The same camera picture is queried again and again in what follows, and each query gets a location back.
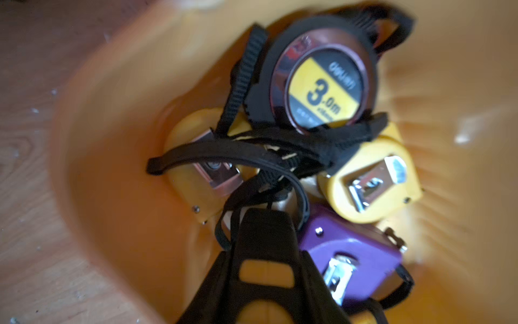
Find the round black Deli tape measure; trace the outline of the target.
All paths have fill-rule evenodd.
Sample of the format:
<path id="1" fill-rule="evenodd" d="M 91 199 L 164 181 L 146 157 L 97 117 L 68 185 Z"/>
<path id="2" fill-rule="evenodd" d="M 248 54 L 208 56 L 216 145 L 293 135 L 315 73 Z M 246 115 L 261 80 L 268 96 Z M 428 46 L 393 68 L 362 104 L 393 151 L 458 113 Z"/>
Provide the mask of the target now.
<path id="1" fill-rule="evenodd" d="M 375 103 L 376 62 L 367 33 L 351 20 L 298 20 L 260 55 L 244 101 L 248 120 L 301 134 L 353 124 Z"/>

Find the black yellow tape measure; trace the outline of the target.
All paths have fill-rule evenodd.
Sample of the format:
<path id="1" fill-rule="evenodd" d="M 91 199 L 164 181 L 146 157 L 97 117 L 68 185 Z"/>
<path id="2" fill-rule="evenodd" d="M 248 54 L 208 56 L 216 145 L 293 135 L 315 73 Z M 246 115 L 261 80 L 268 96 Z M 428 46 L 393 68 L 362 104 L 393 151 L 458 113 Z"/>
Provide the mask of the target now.
<path id="1" fill-rule="evenodd" d="M 349 323 L 291 217 L 249 209 L 229 251 L 219 254 L 179 323 Z"/>

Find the purple tape measure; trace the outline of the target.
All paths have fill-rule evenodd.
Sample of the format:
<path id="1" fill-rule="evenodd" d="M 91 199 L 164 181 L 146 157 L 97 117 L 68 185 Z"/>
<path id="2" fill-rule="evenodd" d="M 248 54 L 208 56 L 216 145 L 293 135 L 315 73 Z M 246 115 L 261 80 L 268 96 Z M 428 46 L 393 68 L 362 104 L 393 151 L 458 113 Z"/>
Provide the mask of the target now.
<path id="1" fill-rule="evenodd" d="M 392 228 L 381 231 L 374 225 L 354 224 L 330 207 L 315 204 L 298 243 L 311 256 L 333 300 L 344 308 L 371 298 L 393 274 L 402 283 L 379 301 L 383 309 L 404 301 L 414 287 L 403 266 L 406 243 Z"/>

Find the yellow plastic storage tray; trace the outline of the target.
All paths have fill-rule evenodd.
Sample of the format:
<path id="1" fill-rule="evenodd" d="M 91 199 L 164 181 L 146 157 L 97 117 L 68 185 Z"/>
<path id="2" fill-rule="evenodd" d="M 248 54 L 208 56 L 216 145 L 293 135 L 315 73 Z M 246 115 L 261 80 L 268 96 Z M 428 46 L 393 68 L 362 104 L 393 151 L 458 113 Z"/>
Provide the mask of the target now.
<path id="1" fill-rule="evenodd" d="M 51 179 L 94 263 L 154 323 L 175 323 L 220 251 L 167 180 L 145 172 L 166 129 L 224 104 L 253 23 L 279 30 L 343 1 L 158 1 L 62 94 Z M 386 221 L 411 296 L 391 323 L 517 322 L 517 2 L 397 1 L 416 18 L 383 56 L 376 107 L 424 191 Z"/>

